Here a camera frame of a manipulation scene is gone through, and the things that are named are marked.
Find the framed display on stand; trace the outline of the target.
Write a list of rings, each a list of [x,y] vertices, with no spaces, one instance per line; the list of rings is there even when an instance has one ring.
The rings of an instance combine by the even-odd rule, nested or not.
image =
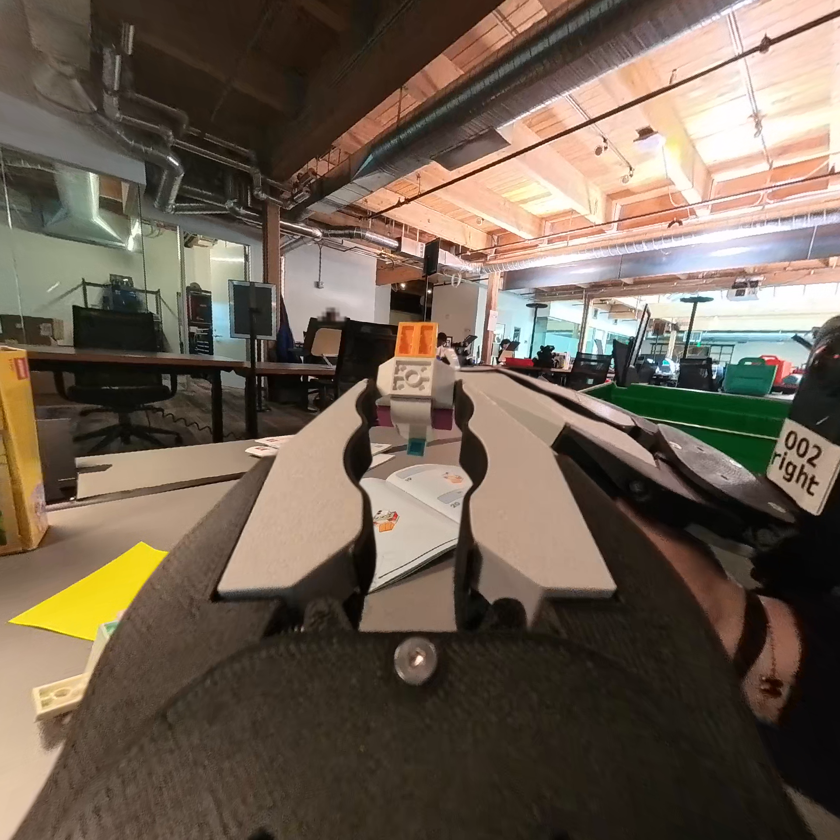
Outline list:
[[[277,289],[270,283],[230,279],[227,294],[230,337],[246,341],[245,429],[250,438],[256,439],[259,347],[277,336]]]

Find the black insulated ceiling duct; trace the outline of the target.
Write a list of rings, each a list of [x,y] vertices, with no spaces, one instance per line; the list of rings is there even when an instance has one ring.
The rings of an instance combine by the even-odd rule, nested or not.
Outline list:
[[[350,184],[372,193],[432,163],[477,163],[507,148],[507,126],[740,5],[597,1],[554,17],[375,141]]]

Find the silver ceiling pipes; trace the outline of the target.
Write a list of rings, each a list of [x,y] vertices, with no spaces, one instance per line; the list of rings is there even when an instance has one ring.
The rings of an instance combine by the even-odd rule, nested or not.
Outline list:
[[[288,211],[298,205],[298,198],[308,196],[308,184],[299,193],[290,192],[263,175],[252,150],[193,129],[181,109],[146,97],[133,88],[124,88],[125,59],[132,56],[134,26],[123,27],[121,46],[106,44],[100,49],[101,98],[91,117],[100,131],[116,140],[143,163],[158,172],[153,205],[174,214],[190,214],[179,195],[187,195],[186,168],[177,151],[243,175],[248,196],[262,205]]]

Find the black office chair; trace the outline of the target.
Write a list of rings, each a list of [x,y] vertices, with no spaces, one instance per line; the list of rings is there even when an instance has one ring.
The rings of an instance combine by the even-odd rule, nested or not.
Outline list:
[[[154,317],[147,311],[114,311],[74,306],[72,308],[72,339],[75,350],[107,350],[156,352],[158,350]],[[138,425],[132,415],[147,412],[153,403],[172,399],[177,391],[177,377],[171,375],[170,385],[164,385],[157,371],[146,371],[136,364],[94,364],[76,369],[73,382],[66,385],[64,375],[55,373],[58,394],[72,403],[88,405],[83,415],[110,413],[116,423],[78,434],[77,444],[93,442],[90,455],[98,455],[121,443],[140,441],[153,448],[164,446],[163,437],[183,444],[183,437],[175,430]]]

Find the yellow paper sheet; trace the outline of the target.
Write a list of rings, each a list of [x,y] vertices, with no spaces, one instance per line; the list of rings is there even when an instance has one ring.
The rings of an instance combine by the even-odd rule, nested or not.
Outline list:
[[[138,542],[116,559],[8,623],[92,642],[100,625],[116,621],[167,552]]]

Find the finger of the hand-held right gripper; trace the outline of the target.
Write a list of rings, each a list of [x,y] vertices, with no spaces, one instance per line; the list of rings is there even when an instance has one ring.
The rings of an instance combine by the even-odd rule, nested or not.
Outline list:
[[[569,422],[570,412],[506,374],[469,373],[467,384],[476,386],[479,393],[546,445],[552,445]]]
[[[590,437],[656,437],[658,425],[593,396],[539,381],[523,374],[503,372],[533,390],[546,395],[570,412],[565,429]]]

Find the person's right hand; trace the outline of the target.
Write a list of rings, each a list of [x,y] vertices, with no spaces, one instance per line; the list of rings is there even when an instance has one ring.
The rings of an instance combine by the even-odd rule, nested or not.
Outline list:
[[[723,649],[734,659],[744,628],[747,591],[729,578],[689,535],[646,518],[624,500],[617,500],[616,505],[673,566],[705,613]],[[792,697],[803,645],[791,607],[772,597],[759,599],[766,619],[766,637],[740,684],[754,716],[774,725],[780,722]]]

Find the green fabric bag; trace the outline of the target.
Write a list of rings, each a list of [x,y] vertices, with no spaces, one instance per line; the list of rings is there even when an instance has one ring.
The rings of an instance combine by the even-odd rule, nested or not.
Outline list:
[[[729,362],[721,389],[730,395],[765,397],[773,389],[776,369],[777,364],[761,357]]]

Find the open lego instruction booklet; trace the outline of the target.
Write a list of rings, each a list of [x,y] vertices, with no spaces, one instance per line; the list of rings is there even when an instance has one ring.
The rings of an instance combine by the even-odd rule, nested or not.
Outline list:
[[[371,504],[376,554],[369,592],[406,578],[456,546],[471,488],[461,467],[409,466],[385,479],[365,477],[360,486]]]

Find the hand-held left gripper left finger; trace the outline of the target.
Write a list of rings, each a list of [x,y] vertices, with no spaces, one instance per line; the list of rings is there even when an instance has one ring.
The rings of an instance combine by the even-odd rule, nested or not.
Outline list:
[[[221,600],[365,598],[376,558],[361,480],[376,400],[364,380],[280,446],[217,584]]]

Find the green plastic bin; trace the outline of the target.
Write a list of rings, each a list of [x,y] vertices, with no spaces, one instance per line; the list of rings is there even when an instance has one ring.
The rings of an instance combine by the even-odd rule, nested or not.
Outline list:
[[[776,397],[729,395],[660,385],[613,382],[584,393],[698,438],[754,474],[770,462],[792,402]]]

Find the colourful lego set box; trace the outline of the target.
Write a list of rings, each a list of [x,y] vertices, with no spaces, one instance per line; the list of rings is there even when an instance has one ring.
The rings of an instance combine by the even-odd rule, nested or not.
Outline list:
[[[28,356],[2,346],[1,554],[36,549],[48,527]]]

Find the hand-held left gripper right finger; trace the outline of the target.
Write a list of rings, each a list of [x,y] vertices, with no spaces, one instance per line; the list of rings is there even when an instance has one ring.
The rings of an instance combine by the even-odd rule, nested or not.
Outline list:
[[[455,384],[459,463],[471,480],[455,562],[455,621],[511,600],[527,627],[548,602],[609,602],[616,583],[553,444],[520,427],[467,380]]]

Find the grey cardboard sheet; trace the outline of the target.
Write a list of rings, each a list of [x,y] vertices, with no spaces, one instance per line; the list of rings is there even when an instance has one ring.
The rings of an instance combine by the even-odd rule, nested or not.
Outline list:
[[[251,441],[155,448],[77,459],[77,500],[242,476],[259,459]]]

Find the grey and orange lego model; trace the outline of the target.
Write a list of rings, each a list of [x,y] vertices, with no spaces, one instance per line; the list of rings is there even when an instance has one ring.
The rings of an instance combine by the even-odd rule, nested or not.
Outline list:
[[[406,442],[406,453],[422,457],[437,432],[455,420],[455,369],[438,356],[435,322],[400,322],[395,351],[376,376],[376,421]]]

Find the white lego plate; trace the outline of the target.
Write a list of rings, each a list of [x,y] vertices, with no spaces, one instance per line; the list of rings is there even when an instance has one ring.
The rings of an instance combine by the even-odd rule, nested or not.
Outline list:
[[[55,719],[77,709],[86,693],[89,679],[89,673],[82,673],[31,689],[35,721]]]

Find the long wooden table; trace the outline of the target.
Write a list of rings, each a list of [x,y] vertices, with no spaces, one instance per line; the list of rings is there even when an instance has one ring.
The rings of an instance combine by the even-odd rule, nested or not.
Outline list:
[[[256,401],[258,377],[325,377],[334,379],[336,367],[328,364],[247,362],[217,355],[162,353],[139,350],[77,349],[62,345],[11,345],[28,356],[32,371],[76,373],[84,367],[121,366],[144,372],[166,375],[209,375],[212,391],[212,437],[215,443],[224,440],[223,387],[221,374],[235,373],[245,379],[245,431],[248,438],[259,437]]]

